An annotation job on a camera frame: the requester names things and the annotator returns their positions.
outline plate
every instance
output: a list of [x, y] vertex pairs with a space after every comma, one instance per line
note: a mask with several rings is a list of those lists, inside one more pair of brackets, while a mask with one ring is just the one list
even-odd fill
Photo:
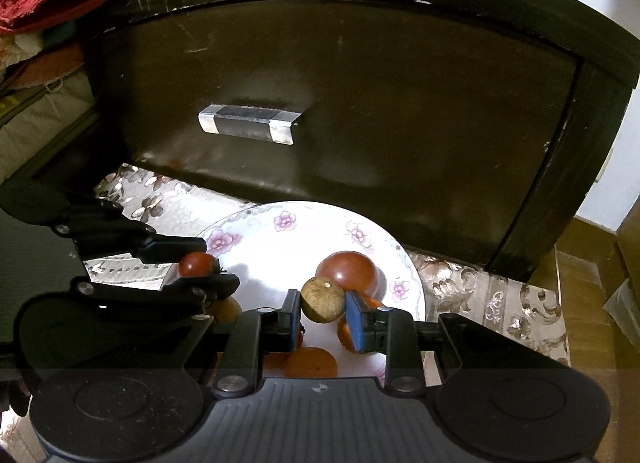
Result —
[[[378, 269], [376, 299], [407, 310], [415, 320], [426, 319], [422, 284], [411, 259], [388, 232], [355, 212], [308, 201], [259, 205], [214, 223], [199, 237], [206, 240], [207, 252], [240, 279], [234, 298], [245, 311], [280, 308], [287, 290], [300, 289], [325, 257], [354, 250]], [[175, 266], [165, 283], [176, 277]], [[384, 374], [384, 355], [357, 355], [342, 347], [337, 321], [316, 324], [302, 315], [302, 325], [304, 345], [329, 351], [338, 363], [339, 377]]]

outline wooden floor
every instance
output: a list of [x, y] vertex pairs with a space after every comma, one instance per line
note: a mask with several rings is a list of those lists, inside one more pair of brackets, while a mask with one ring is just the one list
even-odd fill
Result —
[[[569, 233], [580, 227], [576, 225]], [[597, 461], [638, 463], [640, 353], [602, 308], [626, 273], [611, 259], [594, 258], [583, 241], [579, 245], [576, 249], [567, 241], [558, 241], [556, 250], [549, 253], [530, 283], [549, 288], [559, 283], [572, 366], [596, 380], [609, 396], [611, 420]]]

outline drawer handle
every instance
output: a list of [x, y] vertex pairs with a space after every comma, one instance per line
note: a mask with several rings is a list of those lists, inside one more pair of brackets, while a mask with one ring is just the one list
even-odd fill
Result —
[[211, 104], [198, 114], [206, 133], [293, 145], [291, 126], [301, 115], [281, 109]]

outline tomato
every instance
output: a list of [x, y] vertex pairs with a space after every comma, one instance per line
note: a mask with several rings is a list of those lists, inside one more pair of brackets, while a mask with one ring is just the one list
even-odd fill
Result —
[[316, 276], [324, 275], [343, 290], [354, 289], [363, 297], [376, 292], [378, 273], [371, 260], [359, 252], [336, 252], [322, 261]]
[[181, 277], [204, 277], [209, 275], [214, 268], [215, 257], [210, 253], [187, 253], [178, 265], [178, 274]]

